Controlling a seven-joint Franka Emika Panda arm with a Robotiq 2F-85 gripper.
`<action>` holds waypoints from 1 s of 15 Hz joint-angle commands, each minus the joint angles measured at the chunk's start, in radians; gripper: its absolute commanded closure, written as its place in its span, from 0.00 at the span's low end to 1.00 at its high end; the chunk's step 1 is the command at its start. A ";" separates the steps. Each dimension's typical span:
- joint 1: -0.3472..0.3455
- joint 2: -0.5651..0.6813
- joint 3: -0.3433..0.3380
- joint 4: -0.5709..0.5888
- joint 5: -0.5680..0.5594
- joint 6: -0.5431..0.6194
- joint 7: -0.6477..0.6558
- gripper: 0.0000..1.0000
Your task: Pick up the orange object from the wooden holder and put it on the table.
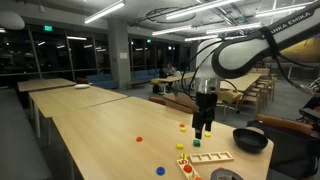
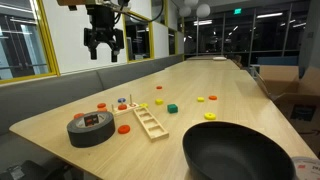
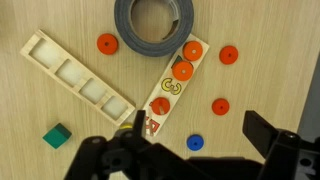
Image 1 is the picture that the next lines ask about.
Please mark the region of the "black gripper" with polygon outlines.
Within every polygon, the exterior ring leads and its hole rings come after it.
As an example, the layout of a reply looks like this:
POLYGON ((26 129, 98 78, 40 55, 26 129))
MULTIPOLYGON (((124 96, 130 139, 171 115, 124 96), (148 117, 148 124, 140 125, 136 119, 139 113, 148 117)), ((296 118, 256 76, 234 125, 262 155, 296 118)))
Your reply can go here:
POLYGON ((195 138, 202 139, 202 130, 211 131, 212 122, 215 119, 215 108, 218 96, 215 93, 196 94, 196 105, 198 110, 193 113, 192 127, 195 129, 195 138))

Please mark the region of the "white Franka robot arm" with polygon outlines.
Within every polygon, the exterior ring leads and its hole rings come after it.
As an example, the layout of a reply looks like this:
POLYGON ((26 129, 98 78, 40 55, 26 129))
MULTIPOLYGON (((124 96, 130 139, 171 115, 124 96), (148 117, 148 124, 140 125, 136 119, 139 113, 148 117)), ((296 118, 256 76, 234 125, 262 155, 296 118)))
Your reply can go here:
POLYGON ((246 37, 231 40, 210 39, 198 46, 195 73, 196 105, 192 127, 195 137, 202 138, 202 129, 211 131, 215 119, 217 93, 222 79, 246 75, 259 60, 319 33, 320 2, 316 1, 275 23, 264 26, 246 37))

